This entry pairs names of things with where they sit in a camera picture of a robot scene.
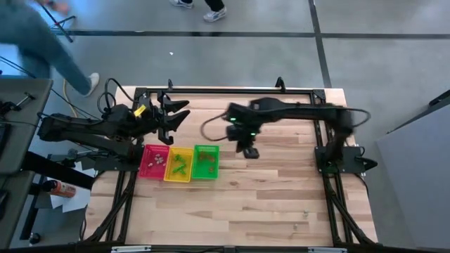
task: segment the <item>red basket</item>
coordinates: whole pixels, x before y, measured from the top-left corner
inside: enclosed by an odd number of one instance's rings
[[[163,158],[164,162],[159,164],[156,163],[155,158],[157,154],[160,155],[159,157]],[[168,156],[169,146],[146,145],[142,155],[141,166],[139,167],[139,177],[163,180]]]

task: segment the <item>wooden table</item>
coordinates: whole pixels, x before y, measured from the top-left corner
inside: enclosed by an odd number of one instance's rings
[[[126,91],[133,96],[134,89],[128,86]],[[206,119],[223,113],[230,102],[247,105],[249,100],[263,96],[170,94],[172,100],[189,100],[186,109],[191,110],[173,134],[173,146],[192,148],[195,144],[211,144],[200,136],[200,125]],[[309,98],[303,95],[270,96],[291,103],[309,103]],[[116,99],[117,103],[131,107],[120,90]],[[346,105],[342,89],[326,89],[326,99],[329,103]],[[207,125],[206,132],[212,138],[222,137],[226,125],[227,122],[218,119]],[[350,145],[354,143],[353,138],[348,141]],[[147,135],[145,143],[161,144],[155,134]],[[260,153],[258,160],[246,160],[242,153],[235,154],[236,142],[215,144],[221,146],[216,181],[171,183],[137,179],[127,244],[332,245],[323,181],[314,161],[316,137],[311,121],[285,119],[264,125],[255,143]],[[115,171],[104,173],[95,183],[86,213],[86,237],[110,211],[117,175]],[[349,213],[367,236],[376,241],[364,185],[351,174],[343,174],[342,181]],[[336,219],[344,240],[341,216],[338,214]]]

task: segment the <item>white sneaker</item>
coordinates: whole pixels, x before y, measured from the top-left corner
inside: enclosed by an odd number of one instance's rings
[[[225,15],[226,15],[226,7],[224,7],[220,11],[210,11],[210,12],[206,13],[206,15],[203,16],[203,19],[206,22],[214,22],[214,21],[218,21],[219,19],[225,17]]]
[[[89,97],[100,82],[100,75],[98,73],[92,73],[87,78],[91,80],[91,90],[86,95],[83,95],[83,97]]]
[[[176,7],[184,7],[184,8],[192,8],[194,7],[194,3],[185,3],[182,0],[169,0],[169,2]]]

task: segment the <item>floor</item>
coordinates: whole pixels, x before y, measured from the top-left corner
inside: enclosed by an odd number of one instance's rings
[[[75,41],[60,38],[86,74],[99,72],[102,81],[114,77],[124,85],[161,85],[170,78],[174,85],[273,86],[282,76],[289,87],[343,88],[350,107],[372,113],[356,140],[375,160],[376,139],[450,89],[449,1],[225,3],[229,16],[209,24],[202,20],[207,6],[201,0],[192,10],[166,0],[72,0],[77,20],[66,27]],[[0,55],[19,61],[12,46],[0,45]],[[17,74],[2,64],[0,69]],[[61,92],[61,77],[53,77]],[[85,99],[69,89],[69,96],[98,114],[100,92]],[[46,112],[71,113],[54,94]],[[36,139],[31,149],[46,155],[73,147]],[[384,166],[369,171],[366,181],[379,241],[415,247]],[[34,231],[44,235],[41,245],[76,241],[83,215],[39,212]],[[12,247],[26,245],[16,237]]]

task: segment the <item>yellow basket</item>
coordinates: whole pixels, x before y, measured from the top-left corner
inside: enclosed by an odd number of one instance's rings
[[[194,149],[192,148],[170,148],[164,181],[189,183],[192,174],[193,154]],[[180,155],[186,164],[186,167],[184,167],[185,174],[179,171],[174,173],[174,170],[183,164],[183,162],[175,160],[177,155]]]

